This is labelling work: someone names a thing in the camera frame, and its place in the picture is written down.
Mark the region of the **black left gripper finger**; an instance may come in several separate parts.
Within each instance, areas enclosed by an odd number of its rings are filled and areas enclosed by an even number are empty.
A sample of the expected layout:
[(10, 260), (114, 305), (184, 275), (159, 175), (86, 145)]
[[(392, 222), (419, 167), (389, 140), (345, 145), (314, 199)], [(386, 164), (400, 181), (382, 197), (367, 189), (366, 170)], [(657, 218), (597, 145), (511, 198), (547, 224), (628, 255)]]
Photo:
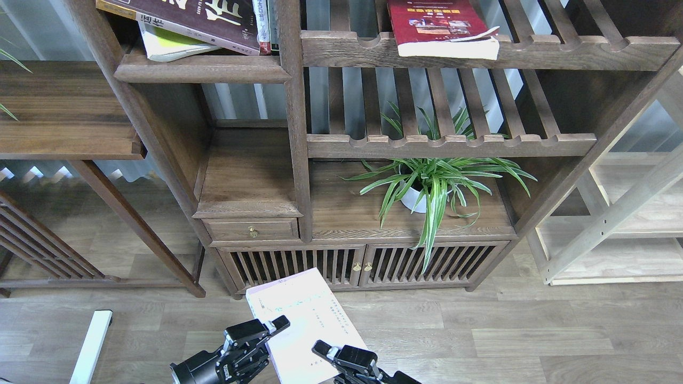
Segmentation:
[(290, 326), (290, 321), (282, 315), (272, 321), (262, 323), (253, 319), (239, 325), (229, 326), (224, 330), (224, 350), (242, 348), (248, 342), (259, 342), (279, 334)]

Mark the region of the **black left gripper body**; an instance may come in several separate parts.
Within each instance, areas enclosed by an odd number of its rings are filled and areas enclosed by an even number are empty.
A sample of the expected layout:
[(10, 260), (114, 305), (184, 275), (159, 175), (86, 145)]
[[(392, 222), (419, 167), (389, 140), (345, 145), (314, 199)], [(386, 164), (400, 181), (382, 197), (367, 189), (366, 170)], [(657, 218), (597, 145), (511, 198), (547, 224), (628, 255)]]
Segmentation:
[(241, 347), (205, 350), (180, 364), (170, 364), (175, 383), (249, 383), (268, 365), (267, 340), (247, 342)]

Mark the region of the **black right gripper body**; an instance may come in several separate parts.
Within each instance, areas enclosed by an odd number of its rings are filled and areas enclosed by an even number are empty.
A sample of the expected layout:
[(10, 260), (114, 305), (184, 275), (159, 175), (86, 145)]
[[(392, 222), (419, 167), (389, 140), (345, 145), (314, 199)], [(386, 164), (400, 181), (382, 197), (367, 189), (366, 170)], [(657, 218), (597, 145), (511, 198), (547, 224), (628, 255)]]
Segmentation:
[(382, 369), (378, 369), (376, 373), (363, 373), (349, 367), (335, 366), (335, 368), (339, 374), (334, 377), (334, 383), (420, 383), (400, 370), (391, 376)]

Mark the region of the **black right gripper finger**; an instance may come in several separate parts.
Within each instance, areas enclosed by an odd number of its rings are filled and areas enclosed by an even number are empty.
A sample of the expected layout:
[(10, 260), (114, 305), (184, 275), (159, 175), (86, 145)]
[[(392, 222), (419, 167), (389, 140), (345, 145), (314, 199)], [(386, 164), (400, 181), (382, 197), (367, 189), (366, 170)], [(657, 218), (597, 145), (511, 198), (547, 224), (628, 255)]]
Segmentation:
[(349, 367), (363, 373), (378, 372), (376, 353), (363, 348), (351, 347), (350, 345), (344, 345), (341, 348), (332, 347), (326, 342), (318, 340), (312, 347), (312, 352), (334, 367)]

